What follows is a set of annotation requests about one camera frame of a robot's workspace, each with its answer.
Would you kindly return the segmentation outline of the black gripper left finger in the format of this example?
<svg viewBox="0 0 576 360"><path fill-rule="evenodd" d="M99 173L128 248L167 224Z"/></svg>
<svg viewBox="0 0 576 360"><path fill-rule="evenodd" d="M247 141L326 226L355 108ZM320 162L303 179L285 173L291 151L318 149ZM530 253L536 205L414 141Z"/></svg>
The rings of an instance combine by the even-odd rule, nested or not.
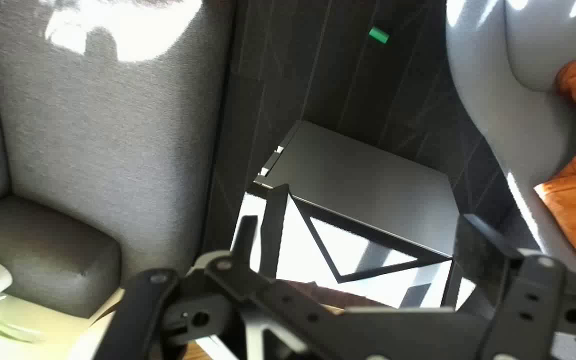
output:
<svg viewBox="0 0 576 360"><path fill-rule="evenodd" d="M93 360L179 360L192 343L239 360L341 360L335 316L305 295L207 255L188 276L128 280Z"/></svg>

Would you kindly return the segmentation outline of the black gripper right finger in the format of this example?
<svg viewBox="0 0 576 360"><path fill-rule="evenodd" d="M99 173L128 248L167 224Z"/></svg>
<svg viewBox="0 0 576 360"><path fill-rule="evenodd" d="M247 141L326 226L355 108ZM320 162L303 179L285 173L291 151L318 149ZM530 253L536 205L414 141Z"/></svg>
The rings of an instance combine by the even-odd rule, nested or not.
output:
<svg viewBox="0 0 576 360"><path fill-rule="evenodd" d="M462 241L487 257L463 265L476 293L447 312L350 316L343 344L363 360L564 360L576 356L576 272L522 255L481 219L460 220Z"/></svg>

